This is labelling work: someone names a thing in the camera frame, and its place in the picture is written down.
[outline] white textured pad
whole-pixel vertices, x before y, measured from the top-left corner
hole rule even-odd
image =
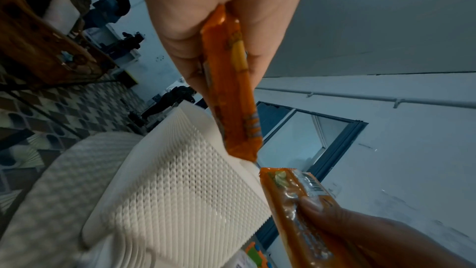
[[[83,239],[91,246],[116,229],[179,267],[221,267],[270,216],[249,172],[257,168],[242,164],[226,154],[213,119],[183,102],[129,154]]]

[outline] tiled floor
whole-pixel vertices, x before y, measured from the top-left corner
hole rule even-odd
[[[25,84],[0,62],[0,84]],[[109,75],[102,80],[112,79]],[[98,132],[127,131],[128,110],[144,102],[118,82],[47,90],[0,92],[0,141],[22,129],[33,133],[0,150],[0,215],[62,152]]]

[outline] orange snack wrapper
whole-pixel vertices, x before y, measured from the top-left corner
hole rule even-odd
[[[259,178],[293,268],[372,267],[354,244],[317,229],[299,211],[303,196],[323,207],[339,206],[312,174],[262,168]]]
[[[239,20],[219,5],[201,30],[209,105],[229,155],[255,162],[263,142]]]

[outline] blue door frame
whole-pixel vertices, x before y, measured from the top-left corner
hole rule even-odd
[[[280,106],[276,104],[265,103],[268,105]],[[326,177],[330,170],[334,167],[334,165],[341,159],[342,155],[349,149],[353,141],[357,138],[358,134],[368,125],[368,123],[362,121],[353,121],[338,117],[333,117],[329,115],[309,112],[305,110],[296,109],[296,112],[303,112],[308,113],[311,115],[321,116],[325,118],[330,118],[333,120],[339,120],[343,122],[348,122],[349,124],[342,130],[342,132],[337,136],[337,138],[331,143],[331,145],[327,148],[327,150],[322,154],[322,156],[314,163],[307,172],[314,175],[320,182]],[[267,139],[263,142],[263,145],[273,136],[281,127],[286,123],[286,121],[291,118],[285,120],[279,127],[274,129],[274,131],[267,137]],[[269,218],[256,232],[256,238],[259,242],[263,245],[263,248],[268,249],[273,241],[278,237],[278,229],[274,224],[273,218]]]

